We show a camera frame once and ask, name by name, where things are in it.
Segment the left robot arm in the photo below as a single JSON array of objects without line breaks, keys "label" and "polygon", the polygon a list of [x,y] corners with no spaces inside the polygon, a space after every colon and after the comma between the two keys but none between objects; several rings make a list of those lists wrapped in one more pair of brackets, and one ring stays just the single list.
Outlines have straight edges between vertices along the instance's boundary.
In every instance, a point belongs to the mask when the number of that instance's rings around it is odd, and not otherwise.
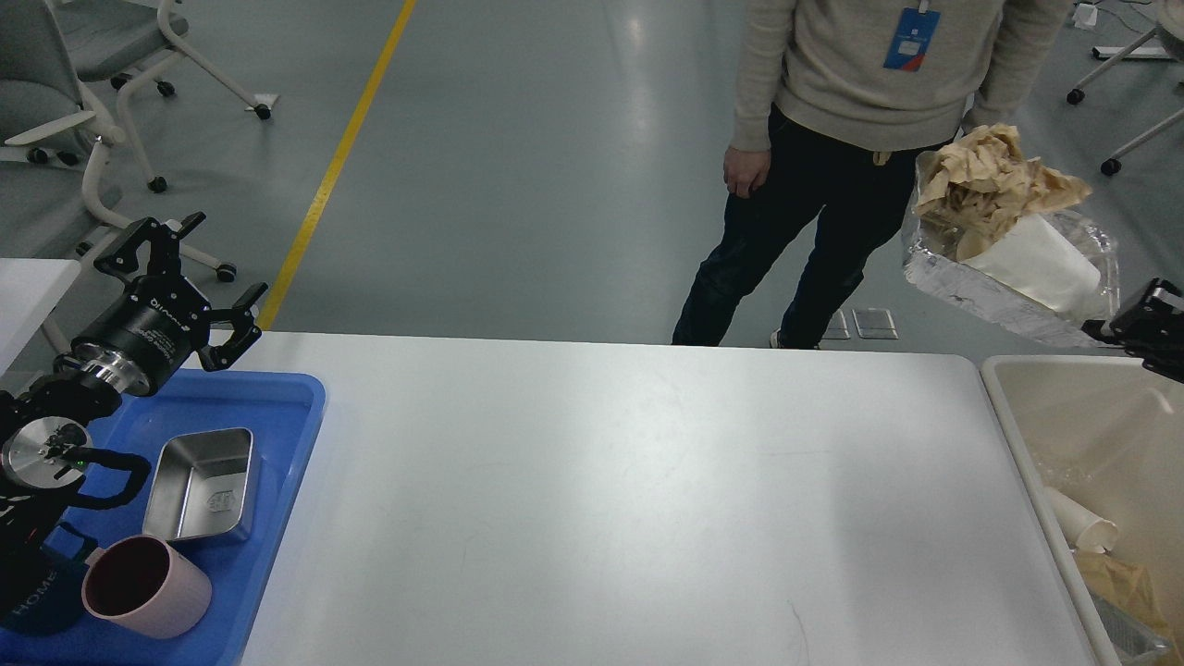
[{"label": "left robot arm", "polygon": [[262,337],[253,307],[268,284],[215,308],[182,273],[181,245],[204,222],[146,216],[94,260],[121,295],[54,358],[54,372],[21,395],[4,393],[1,602],[11,614],[51,569],[41,544],[65,510],[118,510],[144,488],[152,465],[94,447],[88,427],[117,412],[124,396],[149,397],[191,356],[208,372],[229,369]]}]

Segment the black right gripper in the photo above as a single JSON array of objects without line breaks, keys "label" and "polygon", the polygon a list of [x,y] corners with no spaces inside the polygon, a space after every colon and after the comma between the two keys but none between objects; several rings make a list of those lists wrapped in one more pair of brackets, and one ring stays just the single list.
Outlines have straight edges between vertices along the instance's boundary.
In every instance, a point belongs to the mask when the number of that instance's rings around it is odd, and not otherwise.
[{"label": "black right gripper", "polygon": [[1151,278],[1101,325],[1101,339],[1121,347],[1145,347],[1143,369],[1183,382],[1183,296],[1167,278]]}]

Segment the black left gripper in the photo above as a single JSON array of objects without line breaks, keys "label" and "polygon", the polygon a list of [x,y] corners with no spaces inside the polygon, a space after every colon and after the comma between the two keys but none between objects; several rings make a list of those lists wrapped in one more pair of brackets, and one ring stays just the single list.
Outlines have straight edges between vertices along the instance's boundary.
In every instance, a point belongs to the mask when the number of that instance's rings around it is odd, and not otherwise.
[{"label": "black left gripper", "polygon": [[[255,305],[268,283],[251,284],[233,305],[212,309],[181,271],[181,241],[205,219],[204,212],[194,212],[172,228],[146,216],[97,254],[94,268],[118,278],[124,292],[70,342],[81,371],[121,395],[152,396],[192,353],[204,371],[223,371],[263,337]],[[214,324],[231,326],[219,345],[210,342]]]}]

